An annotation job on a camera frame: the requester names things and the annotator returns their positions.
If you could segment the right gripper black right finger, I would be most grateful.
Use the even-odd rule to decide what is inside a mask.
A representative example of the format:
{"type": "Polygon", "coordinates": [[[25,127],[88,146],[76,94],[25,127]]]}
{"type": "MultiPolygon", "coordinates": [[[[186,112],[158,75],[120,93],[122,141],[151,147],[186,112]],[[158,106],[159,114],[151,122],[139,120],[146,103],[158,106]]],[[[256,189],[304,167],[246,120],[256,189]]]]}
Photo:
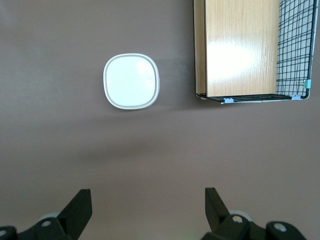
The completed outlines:
{"type": "Polygon", "coordinates": [[[205,215],[211,229],[205,240],[304,240],[292,224],[270,221],[260,227],[241,213],[230,213],[214,187],[205,189],[205,215]]]}

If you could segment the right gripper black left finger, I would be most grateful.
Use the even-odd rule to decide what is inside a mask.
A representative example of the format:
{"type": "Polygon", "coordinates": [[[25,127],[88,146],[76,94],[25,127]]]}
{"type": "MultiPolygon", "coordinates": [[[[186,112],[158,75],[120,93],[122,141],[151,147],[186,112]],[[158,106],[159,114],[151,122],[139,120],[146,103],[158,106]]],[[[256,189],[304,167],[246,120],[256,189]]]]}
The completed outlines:
{"type": "Polygon", "coordinates": [[[39,220],[29,229],[17,232],[14,226],[2,226],[2,240],[77,240],[92,217],[90,189],[81,189],[55,217],[39,220]]]}

